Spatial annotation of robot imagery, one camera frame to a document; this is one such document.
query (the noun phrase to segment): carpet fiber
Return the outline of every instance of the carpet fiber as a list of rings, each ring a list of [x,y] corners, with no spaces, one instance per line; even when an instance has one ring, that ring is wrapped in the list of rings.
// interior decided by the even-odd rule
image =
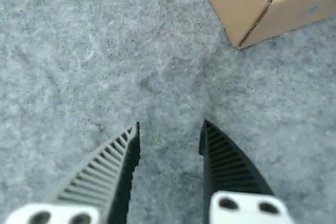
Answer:
[[[0,0],[0,222],[136,121],[129,223],[202,223],[203,118],[336,223],[336,19],[234,49],[208,0]]]

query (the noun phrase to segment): bolt hole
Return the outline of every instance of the bolt hole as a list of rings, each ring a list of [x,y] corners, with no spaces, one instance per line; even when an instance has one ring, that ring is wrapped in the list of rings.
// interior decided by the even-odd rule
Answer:
[[[259,205],[259,208],[260,208],[260,211],[267,212],[269,214],[277,215],[279,213],[279,210],[270,203],[266,203],[266,202],[261,203]]]
[[[227,208],[230,210],[236,210],[238,209],[238,205],[229,198],[223,198],[219,201],[219,205],[223,208]]]
[[[32,216],[29,224],[46,224],[50,219],[51,214],[47,211],[39,212]]]
[[[70,224],[90,224],[91,218],[86,214],[80,214],[73,217]]]

